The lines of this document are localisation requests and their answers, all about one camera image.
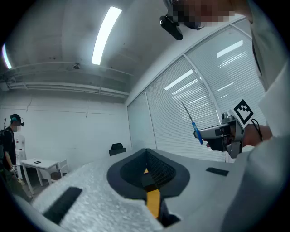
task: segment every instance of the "blue screwdriver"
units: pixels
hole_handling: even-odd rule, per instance
[[[190,116],[190,114],[189,114],[189,111],[186,109],[184,103],[183,103],[183,102],[181,102],[181,103],[182,103],[182,105],[184,106],[186,112],[187,112],[188,115],[189,115],[189,118],[190,118],[190,120],[191,120],[191,124],[192,124],[192,126],[193,126],[193,128],[194,128],[195,133],[196,133],[197,136],[198,136],[198,140],[199,140],[200,144],[203,144],[203,140],[202,140],[202,137],[201,137],[201,135],[200,135],[200,132],[199,132],[197,126],[195,125],[194,121],[192,120],[192,118],[191,118],[191,116]]]

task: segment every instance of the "person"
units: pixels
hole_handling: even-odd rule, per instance
[[[7,127],[3,134],[3,170],[4,170],[4,179],[7,183],[8,189],[16,195],[19,195],[26,201],[30,201],[30,198],[27,196],[25,191],[22,188],[22,184],[18,182],[17,171],[16,171],[16,152],[15,152],[15,140],[14,133],[19,131],[21,126],[21,118],[17,114],[10,116],[10,126]]]
[[[173,12],[190,22],[218,22],[235,13],[246,16],[251,25],[253,53],[260,82],[267,91],[289,57],[287,48],[275,26],[252,0],[164,0],[172,4]],[[268,126],[260,126],[263,140],[272,137]],[[257,146],[261,138],[253,124],[245,128],[243,146]]]

